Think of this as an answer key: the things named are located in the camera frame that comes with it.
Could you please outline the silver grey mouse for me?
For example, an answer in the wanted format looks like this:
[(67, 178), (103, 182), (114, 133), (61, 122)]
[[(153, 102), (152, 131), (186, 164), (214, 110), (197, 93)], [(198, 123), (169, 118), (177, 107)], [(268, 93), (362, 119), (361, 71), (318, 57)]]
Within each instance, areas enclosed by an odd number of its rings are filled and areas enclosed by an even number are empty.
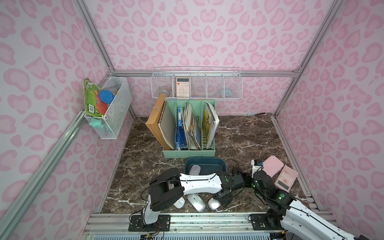
[(209, 200), (208, 205), (212, 211), (216, 211), (218, 208), (220, 208), (222, 206), (221, 203), (214, 198), (211, 198)]

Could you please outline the teal storage box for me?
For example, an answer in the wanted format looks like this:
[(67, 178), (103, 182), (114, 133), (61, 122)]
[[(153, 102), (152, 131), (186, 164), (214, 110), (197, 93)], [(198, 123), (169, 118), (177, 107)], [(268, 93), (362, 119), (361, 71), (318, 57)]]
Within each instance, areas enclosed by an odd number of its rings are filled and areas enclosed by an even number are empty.
[(210, 175), (218, 171), (227, 172), (227, 165), (222, 159), (195, 157), (186, 161), (184, 174), (188, 175), (194, 165), (201, 167), (200, 175)]

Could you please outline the white rounded mouse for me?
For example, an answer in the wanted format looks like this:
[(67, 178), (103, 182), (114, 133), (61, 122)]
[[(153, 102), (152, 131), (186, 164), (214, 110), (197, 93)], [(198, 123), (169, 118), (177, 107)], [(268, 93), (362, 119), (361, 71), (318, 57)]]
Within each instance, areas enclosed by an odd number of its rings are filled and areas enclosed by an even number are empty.
[(201, 167), (199, 165), (193, 165), (189, 171), (191, 176), (199, 176), (201, 172)]

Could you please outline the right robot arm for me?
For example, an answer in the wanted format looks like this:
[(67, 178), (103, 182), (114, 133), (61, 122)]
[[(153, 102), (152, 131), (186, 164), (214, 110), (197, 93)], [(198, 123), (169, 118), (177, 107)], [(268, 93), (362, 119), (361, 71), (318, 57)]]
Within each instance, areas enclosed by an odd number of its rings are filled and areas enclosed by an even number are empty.
[(251, 187), (256, 196), (262, 199), (274, 216), (272, 223), (303, 240), (366, 240), (329, 223), (297, 200), (291, 193), (276, 188), (272, 178), (264, 171), (246, 175), (246, 186)]

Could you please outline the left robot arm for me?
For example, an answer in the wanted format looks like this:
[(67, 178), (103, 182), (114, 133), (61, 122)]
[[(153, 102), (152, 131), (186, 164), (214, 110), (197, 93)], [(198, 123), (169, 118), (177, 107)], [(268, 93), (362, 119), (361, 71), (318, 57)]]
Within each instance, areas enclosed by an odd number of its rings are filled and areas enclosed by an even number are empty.
[(233, 191), (245, 187), (241, 174), (230, 175), (218, 171), (210, 175), (186, 175), (172, 168), (152, 179), (149, 184), (149, 197), (141, 213), (144, 225), (158, 221), (160, 212), (170, 208), (186, 195), (208, 193), (213, 202), (226, 208), (233, 200)]

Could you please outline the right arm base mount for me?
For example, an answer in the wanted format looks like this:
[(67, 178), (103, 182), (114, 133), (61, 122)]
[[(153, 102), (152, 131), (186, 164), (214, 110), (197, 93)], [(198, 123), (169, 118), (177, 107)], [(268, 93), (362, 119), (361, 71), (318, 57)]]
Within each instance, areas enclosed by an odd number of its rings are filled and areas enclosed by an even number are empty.
[(250, 214), (248, 220), (251, 222), (254, 231), (282, 231), (279, 216), (272, 213)]

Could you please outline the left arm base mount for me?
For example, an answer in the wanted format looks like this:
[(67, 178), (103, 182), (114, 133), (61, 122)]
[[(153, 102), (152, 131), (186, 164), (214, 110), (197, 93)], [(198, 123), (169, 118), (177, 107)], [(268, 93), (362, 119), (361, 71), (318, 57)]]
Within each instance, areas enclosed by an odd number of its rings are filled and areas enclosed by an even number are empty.
[(132, 215), (130, 217), (129, 232), (168, 232), (170, 224), (170, 215), (159, 215), (158, 219), (152, 224), (145, 224), (141, 215)]

